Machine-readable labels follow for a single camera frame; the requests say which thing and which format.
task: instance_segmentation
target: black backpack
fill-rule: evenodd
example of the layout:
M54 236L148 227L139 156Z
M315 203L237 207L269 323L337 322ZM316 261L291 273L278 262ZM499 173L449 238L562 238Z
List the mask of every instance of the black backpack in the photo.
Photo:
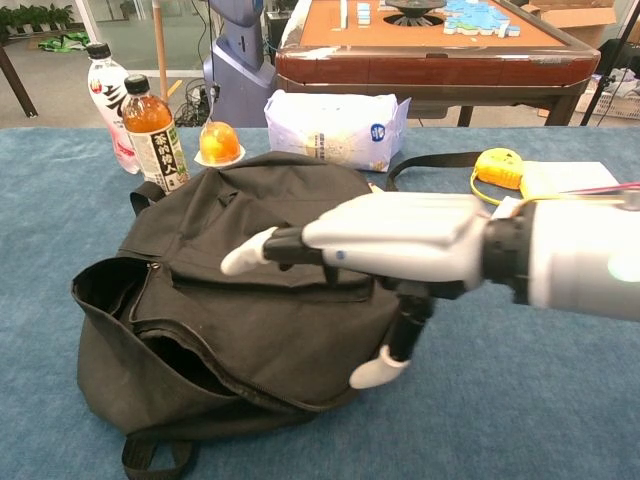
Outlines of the black backpack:
M227 277L219 265L262 230L369 192L353 170L272 152L165 198L150 183L131 195L137 218L116 256L72 285L86 314L78 384L126 435L129 478L179 478L197 440L299 424L354 398L349 377L387 335L392 292L353 272L329 285L316 266ZM150 472L162 441L176 466Z

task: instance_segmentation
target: yellow tape measure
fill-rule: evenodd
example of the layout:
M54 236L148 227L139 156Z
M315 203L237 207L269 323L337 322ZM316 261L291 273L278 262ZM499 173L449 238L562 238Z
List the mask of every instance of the yellow tape measure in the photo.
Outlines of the yellow tape measure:
M485 150L476 160L471 174L471 191L484 201L498 205L500 204L499 200L491 198L477 189L475 179L477 178L482 182L491 183L498 187L519 190L523 173L524 162L520 155L513 150L508 148Z

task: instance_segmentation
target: orange jelly cup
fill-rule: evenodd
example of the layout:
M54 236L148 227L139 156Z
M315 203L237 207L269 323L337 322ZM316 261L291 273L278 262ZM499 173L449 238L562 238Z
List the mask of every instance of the orange jelly cup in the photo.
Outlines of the orange jelly cup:
M234 161L240 155L240 142L231 125L207 122L200 132L202 162L219 165Z

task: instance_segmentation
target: cardboard box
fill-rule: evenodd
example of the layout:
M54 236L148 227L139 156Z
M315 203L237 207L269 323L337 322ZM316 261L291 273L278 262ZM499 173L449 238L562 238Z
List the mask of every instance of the cardboard box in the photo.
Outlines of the cardboard box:
M532 0L543 12L547 10L568 10L580 8L611 8L614 0Z
M631 43L640 44L640 20L636 22L635 27L633 27L633 30L631 30L628 41Z
M581 0L563 0L565 2ZM607 25L616 23L616 13L613 8L564 8L559 10L545 10L536 4L524 5L523 10L540 17L563 32L577 38L587 45L598 48L602 43L602 34Z

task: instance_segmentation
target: plastic bottle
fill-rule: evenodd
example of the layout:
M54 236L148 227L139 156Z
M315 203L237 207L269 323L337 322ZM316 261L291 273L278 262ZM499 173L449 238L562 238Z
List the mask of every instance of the plastic bottle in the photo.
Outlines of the plastic bottle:
M130 75L124 84L130 99L124 106L122 121L145 180L171 193L189 180L171 110L149 93L149 80L144 75Z
M122 107L127 100L124 79L128 73L111 59L111 50L106 43L90 44L87 52L92 62L89 68L89 93L107 123L118 163L127 172L138 173L140 166L122 124Z

